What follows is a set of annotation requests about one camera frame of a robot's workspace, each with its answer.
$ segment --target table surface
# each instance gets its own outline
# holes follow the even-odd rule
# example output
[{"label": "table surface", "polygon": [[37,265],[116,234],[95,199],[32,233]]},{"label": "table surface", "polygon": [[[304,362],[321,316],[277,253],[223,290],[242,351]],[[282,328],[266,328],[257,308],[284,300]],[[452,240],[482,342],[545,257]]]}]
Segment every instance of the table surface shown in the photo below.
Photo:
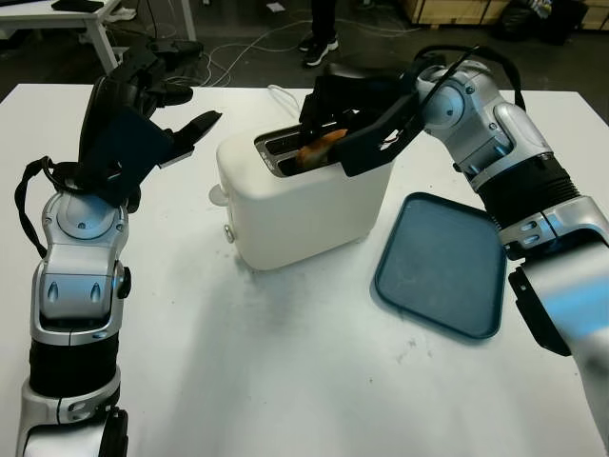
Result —
[{"label": "table surface", "polygon": [[19,5],[8,5],[0,7],[0,22],[2,20],[11,21],[32,21],[32,20],[77,20],[95,19],[104,17],[114,8],[119,0],[96,0],[104,3],[104,6],[94,12],[79,11],[56,11],[50,7],[56,0],[42,0],[36,2],[22,3]]},{"label": "table surface", "polygon": [[[19,86],[0,105],[1,455],[13,452],[28,375],[30,277],[40,260],[12,192],[29,161],[76,157],[89,92]],[[302,100],[306,90],[293,93]],[[576,93],[526,92],[525,100],[581,192],[609,212],[609,129]],[[134,285],[119,354],[130,456],[605,455],[573,360],[538,347],[509,287],[500,331],[479,344],[372,298],[406,195],[481,206],[440,142],[421,134],[397,159],[368,237],[253,272],[225,240],[225,211],[207,199],[218,182],[215,150],[244,129],[289,122],[290,111],[266,89],[197,89],[191,103],[153,120],[178,129],[208,109],[223,118],[193,157],[151,173],[130,218],[122,260]],[[30,185],[32,220],[50,196],[44,178]]]}]

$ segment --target white toaster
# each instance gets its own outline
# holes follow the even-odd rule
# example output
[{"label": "white toaster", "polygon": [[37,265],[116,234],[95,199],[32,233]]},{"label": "white toaster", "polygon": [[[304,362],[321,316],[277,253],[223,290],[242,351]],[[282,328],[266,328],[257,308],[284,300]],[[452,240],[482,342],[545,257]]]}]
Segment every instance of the white toaster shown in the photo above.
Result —
[{"label": "white toaster", "polygon": [[298,127],[226,139],[216,154],[226,238],[252,268],[298,262],[365,236],[374,226],[393,163],[347,177],[334,163],[298,173]]}]

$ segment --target plastic tray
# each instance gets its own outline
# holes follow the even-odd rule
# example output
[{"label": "plastic tray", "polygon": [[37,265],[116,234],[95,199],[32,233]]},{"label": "plastic tray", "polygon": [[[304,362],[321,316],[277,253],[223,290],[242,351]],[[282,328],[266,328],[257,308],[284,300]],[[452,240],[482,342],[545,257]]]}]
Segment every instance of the plastic tray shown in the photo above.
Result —
[{"label": "plastic tray", "polygon": [[488,215],[422,192],[404,200],[374,277],[388,304],[476,339],[499,329],[504,282]]}]

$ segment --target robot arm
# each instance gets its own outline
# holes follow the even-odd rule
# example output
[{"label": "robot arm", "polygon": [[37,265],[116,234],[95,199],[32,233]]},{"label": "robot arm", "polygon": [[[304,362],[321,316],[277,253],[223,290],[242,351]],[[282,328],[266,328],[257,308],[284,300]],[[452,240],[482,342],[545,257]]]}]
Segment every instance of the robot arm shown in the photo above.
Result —
[{"label": "robot arm", "polygon": [[[455,170],[497,223],[508,257],[524,259],[509,275],[517,307],[541,346],[574,356],[609,448],[609,222],[592,198],[579,194],[523,110],[515,68],[501,59],[519,106],[501,97],[485,65],[465,58],[476,52],[494,58],[495,52],[473,48],[448,67],[429,55],[442,48],[462,49],[419,52],[415,64],[396,74],[387,89],[393,104],[386,104],[381,114],[373,105],[365,125],[345,115],[353,105],[347,94],[338,99],[346,100],[338,107],[320,103],[331,95],[324,93],[327,81],[317,82],[304,104],[303,142],[315,131],[310,120],[321,109],[323,122],[348,131],[329,154],[352,176],[393,160],[421,129],[440,139]],[[347,77],[329,70],[319,79]],[[365,86],[363,80],[358,84]],[[343,88],[349,90],[348,84]],[[369,90],[377,88],[371,78]]]},{"label": "robot arm", "polygon": [[[93,88],[78,162],[33,162],[15,192],[24,231],[42,257],[32,282],[30,374],[22,387],[17,457],[127,453],[127,413],[115,406],[116,357],[131,275],[119,259],[139,184],[155,165],[190,155],[220,117],[210,111],[175,133],[148,119],[157,107],[191,98],[190,88],[162,79],[201,51],[191,42],[131,49]],[[41,169],[57,190],[42,214],[48,248],[25,213],[28,180]]]}]

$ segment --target black shoe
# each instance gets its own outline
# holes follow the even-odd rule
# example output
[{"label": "black shoe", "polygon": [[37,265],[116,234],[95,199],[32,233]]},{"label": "black shoe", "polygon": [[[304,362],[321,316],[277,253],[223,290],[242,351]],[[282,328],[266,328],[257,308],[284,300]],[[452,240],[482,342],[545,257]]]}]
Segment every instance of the black shoe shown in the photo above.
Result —
[{"label": "black shoe", "polygon": [[[307,52],[311,49],[311,46],[315,43],[315,37],[313,35],[308,35],[303,41],[298,44],[298,50],[302,52]],[[335,50],[339,46],[339,40],[336,35],[328,42],[328,45],[333,47],[331,50]]]},{"label": "black shoe", "polygon": [[311,42],[311,47],[308,49],[308,51],[304,55],[303,65],[305,67],[309,67],[309,68],[317,67],[322,63],[322,60],[324,60],[324,57],[331,50],[337,50],[338,48],[339,48],[339,41],[336,39],[336,37],[329,43],[313,40]]}]

